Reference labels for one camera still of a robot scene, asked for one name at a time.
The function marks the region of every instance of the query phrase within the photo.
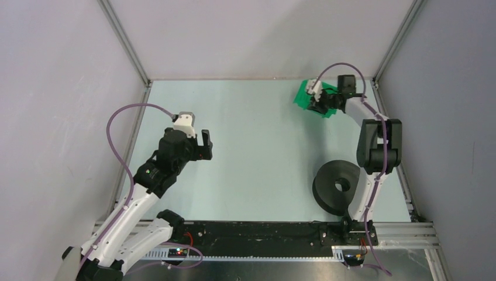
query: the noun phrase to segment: robotic arm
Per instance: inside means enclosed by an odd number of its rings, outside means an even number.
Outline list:
[[[165,130],[159,149],[138,168],[131,198],[124,197],[100,229],[82,245],[81,254],[87,258],[79,271],[78,281],[121,280],[142,256],[168,241],[174,234],[174,227],[184,221],[170,210],[162,211],[146,229],[123,243],[141,217],[176,182],[189,161],[212,159],[209,132],[202,130],[204,145],[199,146],[194,121],[193,113],[181,112],[176,116],[173,128]],[[95,245],[102,233],[100,242]]]
[[[337,93],[327,93],[322,89],[322,82],[316,80],[307,82],[306,91],[312,96],[309,110],[326,114],[329,109],[339,109],[361,126],[357,147],[360,176],[355,196],[348,206],[347,216],[351,221],[363,222],[365,210],[368,208],[367,221],[372,220],[376,194],[392,169],[401,162],[401,121],[375,112],[366,97],[356,94],[354,75],[338,76]],[[382,120],[386,124],[387,136],[383,135]],[[387,168],[379,177],[385,159],[384,146],[387,146]]]

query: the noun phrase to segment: black round object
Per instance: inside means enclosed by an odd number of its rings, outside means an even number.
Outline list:
[[[312,191],[319,206],[333,215],[345,215],[358,185],[360,167],[344,161],[325,163],[314,178]]]

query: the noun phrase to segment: green object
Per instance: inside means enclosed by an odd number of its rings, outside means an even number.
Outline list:
[[[306,87],[307,82],[308,82],[308,80],[303,80],[303,82],[301,82],[298,93],[296,94],[296,97],[293,100],[294,104],[297,104],[299,107],[303,108],[304,110],[306,110],[308,108],[308,105],[310,104],[310,100],[312,98],[312,96],[307,94],[305,91],[305,87]],[[335,92],[337,92],[336,87],[329,85],[327,83],[324,83],[324,82],[322,82],[322,88],[324,90],[332,89],[331,91],[328,91],[328,92],[330,92],[330,94],[334,94]],[[312,112],[322,116],[322,118],[329,118],[331,115],[335,114],[336,111],[337,111],[336,109],[329,109],[326,114],[320,114],[320,113],[315,112],[315,111],[312,111]]]

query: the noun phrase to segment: white wall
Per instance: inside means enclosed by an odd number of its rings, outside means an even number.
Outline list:
[[[373,76],[412,0],[117,0],[150,78]],[[332,70],[336,77],[342,69]]]
[[[455,280],[496,275],[496,2],[428,1],[380,81]]]
[[[144,88],[97,1],[2,1],[0,42],[0,280],[53,280],[108,207],[107,119]]]

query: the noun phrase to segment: purple cable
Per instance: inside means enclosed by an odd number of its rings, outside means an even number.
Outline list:
[[[188,268],[194,268],[195,266],[199,265],[200,263],[203,262],[203,254],[200,250],[198,250],[197,248],[193,247],[193,246],[189,246],[189,245],[183,245],[183,244],[177,244],[177,243],[172,243],[172,242],[164,242],[162,243],[161,245],[170,245],[170,246],[174,246],[176,248],[187,248],[189,250],[193,250],[195,251],[196,253],[198,253],[200,255],[200,260],[196,263],[193,263],[192,265],[187,265],[187,266],[178,266],[178,265],[171,265],[171,264],[168,264],[167,266],[170,266],[172,268],[179,268],[179,269],[188,269]],[[145,265],[142,265],[134,270],[131,270],[131,271],[128,271],[126,272],[126,275],[131,275],[133,273],[136,273],[144,268],[148,268],[149,266],[156,266],[156,265],[162,265],[162,261],[160,262],[150,262],[150,263],[147,263]]]
[[[115,111],[112,114],[112,116],[110,116],[109,121],[107,122],[107,129],[106,129],[107,141],[108,141],[108,143],[110,145],[110,149],[112,149],[113,154],[115,155],[115,157],[117,158],[117,160],[121,163],[121,165],[124,167],[124,170],[126,170],[126,173],[129,176],[129,181],[130,181],[129,194],[128,194],[128,197],[127,197],[126,201],[124,202],[124,205],[122,206],[123,208],[121,208],[117,212],[117,214],[110,221],[110,223],[105,227],[105,229],[102,231],[102,233],[100,233],[100,235],[97,236],[97,238],[95,239],[95,242],[93,242],[93,244],[90,246],[90,248],[88,249],[88,251],[86,251],[86,254],[82,257],[81,263],[79,264],[79,269],[81,269],[81,267],[83,266],[83,264],[86,261],[86,259],[93,252],[93,245],[98,245],[98,243],[100,243],[100,241],[105,236],[105,234],[107,234],[107,232],[110,230],[110,228],[120,218],[120,216],[122,215],[122,213],[124,213],[124,210],[125,210],[124,207],[126,207],[129,204],[129,201],[131,200],[131,197],[132,197],[133,192],[135,190],[135,183],[134,183],[134,180],[133,180],[133,173],[131,173],[131,170],[129,170],[128,165],[126,164],[126,162],[124,161],[124,159],[122,159],[122,157],[119,155],[119,153],[115,149],[115,146],[113,145],[113,142],[112,142],[112,138],[110,136],[110,125],[112,124],[113,119],[117,116],[117,114],[121,113],[122,111],[124,111],[124,110],[126,110],[128,108],[133,108],[133,107],[155,107],[155,108],[161,110],[162,112],[164,112],[165,114],[167,114],[171,119],[174,118],[174,114],[170,113],[165,108],[162,108],[162,107],[160,107],[158,105],[147,104],[147,103],[126,105],[124,107],[121,107],[121,108],[117,109],[117,111]]]
[[[370,200],[368,201],[368,204],[365,206],[365,211],[363,213],[363,220],[364,220],[364,225],[365,225],[365,236],[367,237],[367,240],[368,240],[368,245],[370,247],[370,252],[372,252],[372,255],[374,256],[374,258],[376,259],[376,262],[379,265],[369,265],[369,264],[366,264],[366,265],[363,265],[363,266],[364,267],[367,267],[367,268],[380,269],[384,273],[386,273],[386,275],[392,276],[392,273],[389,270],[387,270],[383,266],[383,264],[381,263],[381,261],[378,259],[377,255],[376,255],[376,252],[374,250],[374,247],[372,246],[372,241],[370,239],[370,234],[368,233],[368,227],[367,227],[368,210],[370,209],[370,207],[372,207],[372,203],[374,202],[374,199],[376,197],[377,190],[379,188],[379,180],[386,173],[386,170],[387,170],[387,128],[386,128],[386,122],[385,122],[384,118],[370,104],[368,104],[367,101],[365,101],[365,98],[366,98],[366,96],[365,96],[365,90],[366,90],[365,78],[363,77],[363,74],[360,72],[360,70],[358,68],[356,68],[352,64],[349,64],[349,63],[335,63],[335,64],[331,64],[330,66],[328,66],[327,68],[325,68],[323,72],[320,73],[320,75],[317,77],[317,79],[315,80],[314,84],[312,85],[312,88],[322,78],[322,76],[324,75],[324,73],[326,73],[326,71],[328,71],[329,69],[331,69],[334,66],[349,66],[349,67],[353,68],[355,71],[358,72],[358,74],[360,75],[360,79],[363,82],[363,93],[362,93],[362,95],[360,97],[360,101],[361,101],[361,103],[368,110],[370,110],[370,112],[372,112],[372,114],[374,114],[375,117],[377,117],[381,121],[381,126],[383,127],[383,139],[384,139],[384,144],[383,144],[383,148],[384,148],[383,169],[382,169],[381,173],[379,175],[377,175],[377,177],[375,178],[376,183],[374,184],[374,187],[372,189],[372,194],[370,195]]]

